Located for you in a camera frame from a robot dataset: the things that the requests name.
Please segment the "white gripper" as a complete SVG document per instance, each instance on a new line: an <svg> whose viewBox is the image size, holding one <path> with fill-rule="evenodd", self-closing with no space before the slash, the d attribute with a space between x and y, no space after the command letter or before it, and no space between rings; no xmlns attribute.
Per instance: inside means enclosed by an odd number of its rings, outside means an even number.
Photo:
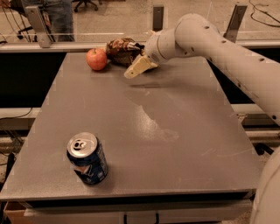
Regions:
<svg viewBox="0 0 280 224"><path fill-rule="evenodd" d="M156 68L160 63L168 60L169 38L167 31L154 32L145 44L146 55L137 55L133 63L127 68L124 77L133 79L149 69Z"/></svg>

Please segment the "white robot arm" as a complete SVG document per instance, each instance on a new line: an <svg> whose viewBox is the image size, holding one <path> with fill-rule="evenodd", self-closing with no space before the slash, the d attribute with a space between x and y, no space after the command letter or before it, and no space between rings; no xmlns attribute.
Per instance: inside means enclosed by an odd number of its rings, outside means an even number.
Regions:
<svg viewBox="0 0 280 224"><path fill-rule="evenodd" d="M172 29L153 33L124 73L132 79L175 58L210 60L269 118L280 125L280 64L225 39L198 14L184 15ZM256 190L249 224L280 223L280 149L266 162Z"/></svg>

